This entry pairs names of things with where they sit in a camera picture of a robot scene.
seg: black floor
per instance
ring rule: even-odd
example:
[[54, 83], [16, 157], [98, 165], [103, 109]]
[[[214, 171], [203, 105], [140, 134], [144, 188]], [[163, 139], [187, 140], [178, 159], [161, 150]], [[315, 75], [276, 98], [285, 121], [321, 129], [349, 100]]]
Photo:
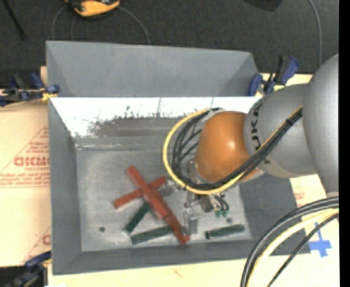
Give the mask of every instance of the black floor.
[[[261, 72], [275, 71], [284, 55], [297, 58], [299, 72], [313, 73], [339, 51], [339, 0], [121, 0], [126, 11], [74, 22], [62, 0], [8, 2], [27, 38], [21, 39], [0, 0], [0, 86], [14, 73], [28, 76], [45, 64], [46, 39], [146, 44], [130, 13], [152, 45], [250, 51]], [[0, 286], [21, 272], [0, 269]]]

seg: green block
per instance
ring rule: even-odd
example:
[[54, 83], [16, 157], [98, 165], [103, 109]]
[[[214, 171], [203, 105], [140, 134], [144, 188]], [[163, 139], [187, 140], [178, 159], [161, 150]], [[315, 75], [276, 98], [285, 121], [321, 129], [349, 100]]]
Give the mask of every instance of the green block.
[[125, 231], [128, 235], [132, 233], [132, 231], [135, 229], [135, 227], [139, 224], [140, 221], [144, 218], [145, 214], [148, 213], [148, 211], [151, 209], [151, 206], [148, 204], [148, 202], [144, 202], [142, 207], [138, 210], [138, 212], [133, 216], [130, 222], [126, 225], [126, 227], [123, 228], [123, 231]]
[[156, 239], [159, 237], [163, 237], [165, 235], [173, 233], [170, 226], [159, 227], [154, 230], [146, 231], [140, 234], [135, 234], [131, 236], [131, 241], [133, 245], [137, 245], [138, 243], [147, 242], [152, 239]]
[[236, 233], [241, 233], [244, 229], [245, 227], [242, 224], [230, 225], [228, 227], [216, 228], [214, 230], [206, 231], [205, 236], [207, 239], [214, 239]]

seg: blue cross mark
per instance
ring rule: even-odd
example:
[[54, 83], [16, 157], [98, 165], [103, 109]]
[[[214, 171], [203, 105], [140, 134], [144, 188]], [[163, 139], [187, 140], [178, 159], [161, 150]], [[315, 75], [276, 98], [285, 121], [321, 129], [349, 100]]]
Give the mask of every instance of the blue cross mark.
[[322, 234], [321, 234], [320, 230], [317, 231], [317, 234], [318, 234], [319, 240], [316, 240], [313, 242], [308, 242], [309, 249], [310, 250], [318, 250], [320, 257], [328, 256], [328, 253], [326, 252], [326, 250], [331, 249], [330, 241], [322, 239]]

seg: cable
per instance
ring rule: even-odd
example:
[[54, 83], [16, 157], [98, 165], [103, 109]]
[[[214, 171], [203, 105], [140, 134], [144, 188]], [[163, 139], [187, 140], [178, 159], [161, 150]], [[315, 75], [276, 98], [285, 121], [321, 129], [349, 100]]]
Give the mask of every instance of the cable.
[[73, 41], [75, 40], [75, 38], [74, 38], [74, 24], [75, 24], [77, 17], [78, 17], [77, 15], [74, 16], [74, 18], [72, 19], [71, 25], [70, 25], [70, 29], [69, 29], [71, 40], [73, 40]]
[[20, 38], [22, 40], [27, 39], [27, 35], [26, 35], [25, 31], [23, 30], [22, 26], [20, 25], [20, 23], [19, 23], [17, 17], [15, 16], [15, 14], [13, 12], [13, 9], [11, 8], [10, 4], [8, 3], [8, 1], [7, 0], [2, 0], [2, 2], [5, 5], [8, 14], [10, 15], [11, 19], [13, 20], [13, 22], [15, 24], [15, 27], [18, 30]]
[[[148, 31], [147, 29], [145, 28], [145, 26], [142, 24], [142, 22], [134, 15], [132, 14], [130, 11], [126, 10], [125, 8], [121, 7], [121, 6], [118, 6], [117, 7], [118, 9], [124, 11], [125, 13], [127, 13], [128, 15], [130, 15], [133, 19], [135, 19], [139, 25], [143, 28], [143, 31], [144, 31], [144, 34], [145, 36], [147, 37], [147, 44], [150, 45], [151, 44], [151, 40], [150, 40], [150, 36], [148, 34]], [[70, 35], [71, 35], [71, 39], [72, 40], [75, 40], [74, 38], [74, 25], [75, 25], [75, 21], [77, 19], [77, 16], [75, 16], [73, 19], [72, 19], [72, 22], [71, 22], [71, 27], [70, 27]]]
[[130, 15], [133, 19], [135, 19], [139, 25], [143, 28], [143, 31], [144, 31], [144, 34], [145, 36], [147, 37], [147, 44], [150, 45], [151, 44], [151, 40], [150, 40], [150, 36], [148, 34], [148, 31], [147, 29], [145, 28], [145, 26], [142, 24], [142, 22], [133, 14], [131, 13], [129, 10], [121, 7], [121, 6], [118, 6], [118, 9], [122, 10], [123, 12], [125, 12], [126, 14]]
[[317, 12], [316, 7], [314, 6], [314, 3], [312, 0], [308, 0], [309, 4], [311, 5], [314, 15], [316, 17], [317, 21], [317, 27], [318, 27], [318, 67], [322, 64], [322, 31], [321, 31], [321, 21], [319, 19], [319, 15]]
[[254, 286], [253, 277], [255, 277], [256, 272], [258, 269], [263, 265], [266, 258], [269, 257], [269, 255], [286, 239], [288, 239], [293, 234], [297, 233], [299, 230], [302, 230], [303, 228], [307, 227], [310, 224], [313, 224], [314, 222], [325, 220], [330, 218], [333, 215], [338, 214], [338, 209], [330, 209], [325, 211], [324, 213], [316, 214], [308, 219], [303, 220], [302, 222], [293, 225], [283, 233], [281, 233], [275, 240], [273, 240], [267, 248], [261, 253], [261, 255], [257, 258], [257, 261], [253, 265], [252, 272], [250, 277], [248, 278], [247, 287]]
[[64, 5], [61, 7], [61, 9], [56, 12], [53, 22], [51, 24], [51, 39], [54, 40], [55, 39], [55, 25], [56, 25], [56, 20], [59, 17], [59, 15], [61, 14], [61, 12], [68, 6], [68, 4]]
[[192, 193], [199, 195], [216, 194], [220, 191], [224, 191], [231, 187], [233, 184], [235, 184], [237, 181], [242, 179], [243, 175], [246, 175], [249, 171], [253, 171], [263, 161], [263, 159], [268, 155], [268, 153], [271, 152], [271, 150], [274, 148], [277, 142], [285, 134], [285, 132], [302, 116], [302, 106], [300, 106], [272, 133], [271, 136], [269, 136], [265, 140], [262, 146], [259, 147], [259, 149], [249, 160], [247, 160], [243, 165], [241, 165], [238, 169], [236, 169], [233, 173], [231, 173], [224, 179], [213, 184], [202, 185], [198, 185], [190, 180], [186, 180], [188, 181], [187, 184], [186, 182], [184, 182], [184, 180], [179, 178], [178, 175], [176, 175], [176, 172], [172, 170], [168, 162], [168, 145], [172, 136], [178, 130], [178, 128], [180, 128], [183, 124], [189, 122], [193, 118], [200, 118], [200, 115], [208, 113], [209, 111], [210, 110], [206, 109], [203, 111], [192, 113], [180, 120], [178, 123], [176, 123], [176, 125], [174, 125], [174, 127], [169, 131], [163, 146], [163, 162], [168, 174], [177, 184], [179, 184], [186, 190], [189, 190]]
[[321, 210], [327, 210], [330, 208], [338, 207], [338, 205], [338, 197], [322, 199], [294, 209], [293, 211], [282, 217], [278, 222], [276, 222], [263, 234], [263, 236], [257, 241], [255, 246], [253, 247], [251, 253], [249, 254], [246, 260], [246, 264], [241, 277], [240, 286], [247, 286], [248, 278], [251, 275], [253, 266], [257, 258], [260, 256], [261, 252], [265, 248], [267, 241], [272, 238], [275, 232], [277, 232], [280, 228], [283, 228], [284, 226], [290, 226], [291, 222], [300, 219], [301, 216], [310, 215], [312, 213], [317, 213]]
[[326, 220], [323, 220], [323, 222], [321, 222], [320, 224], [318, 224], [303, 240], [302, 242], [293, 250], [293, 252], [289, 255], [288, 259], [283, 263], [283, 265], [281, 266], [281, 268], [277, 271], [277, 273], [275, 274], [275, 276], [272, 278], [272, 280], [268, 283], [267, 287], [270, 287], [275, 280], [280, 276], [280, 274], [286, 269], [286, 267], [288, 266], [288, 264], [290, 264], [290, 262], [294, 259], [294, 257], [296, 257], [296, 255], [300, 252], [301, 248], [313, 237], [313, 235], [320, 230], [323, 226], [325, 226], [326, 224], [328, 224], [330, 221], [334, 220], [335, 218], [337, 218], [339, 216], [339, 214], [335, 214], [329, 218], [327, 218]]

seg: blue clamp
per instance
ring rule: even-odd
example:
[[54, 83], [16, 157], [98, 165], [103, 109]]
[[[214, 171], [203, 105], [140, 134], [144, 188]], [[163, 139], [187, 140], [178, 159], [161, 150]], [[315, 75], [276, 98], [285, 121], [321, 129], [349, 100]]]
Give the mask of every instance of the blue clamp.
[[14, 74], [9, 83], [9, 88], [0, 92], [0, 106], [8, 104], [42, 99], [46, 94], [58, 94], [58, 85], [45, 86], [42, 79], [31, 73], [31, 85], [27, 86], [18, 74]]
[[43, 262], [50, 258], [51, 251], [47, 251], [26, 261], [25, 267], [28, 270], [2, 287], [30, 287], [40, 278], [45, 280], [47, 278], [47, 272], [46, 268], [43, 266]]
[[248, 96], [255, 96], [257, 92], [262, 95], [269, 94], [274, 91], [275, 86], [285, 86], [288, 80], [293, 77], [299, 70], [300, 63], [297, 59], [290, 57], [289, 64], [285, 64], [285, 58], [280, 57], [278, 69], [274, 77], [270, 75], [268, 81], [263, 80], [263, 76], [256, 73], [250, 83], [248, 89]]
[[32, 268], [32, 267], [35, 267], [35, 266], [37, 266], [37, 265], [41, 264], [42, 262], [45, 262], [49, 259], [51, 259], [51, 251], [44, 252], [42, 254], [39, 254], [39, 255], [29, 259], [28, 261], [25, 262], [25, 267]]

